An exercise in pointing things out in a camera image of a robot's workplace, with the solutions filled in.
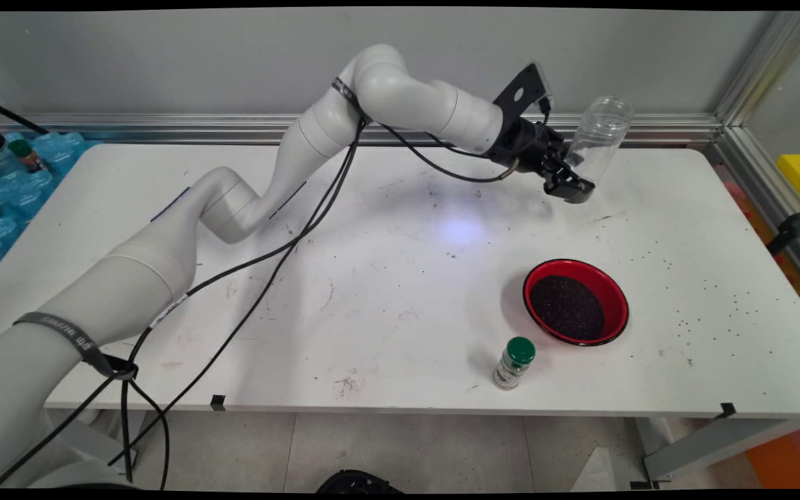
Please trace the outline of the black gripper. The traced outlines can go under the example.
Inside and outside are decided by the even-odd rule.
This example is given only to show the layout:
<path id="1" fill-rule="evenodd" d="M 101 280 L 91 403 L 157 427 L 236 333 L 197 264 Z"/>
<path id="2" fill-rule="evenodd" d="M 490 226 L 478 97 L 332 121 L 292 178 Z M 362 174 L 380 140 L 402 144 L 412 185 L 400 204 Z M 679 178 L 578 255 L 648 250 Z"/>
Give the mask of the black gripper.
<path id="1" fill-rule="evenodd" d="M 517 173 L 543 174 L 546 195 L 566 203 L 584 203 L 596 184 L 573 168 L 585 162 L 583 152 L 580 144 L 564 143 L 564 137 L 546 124 L 518 117 L 499 134 L 489 149 L 489 159 L 508 168 L 517 165 Z"/>

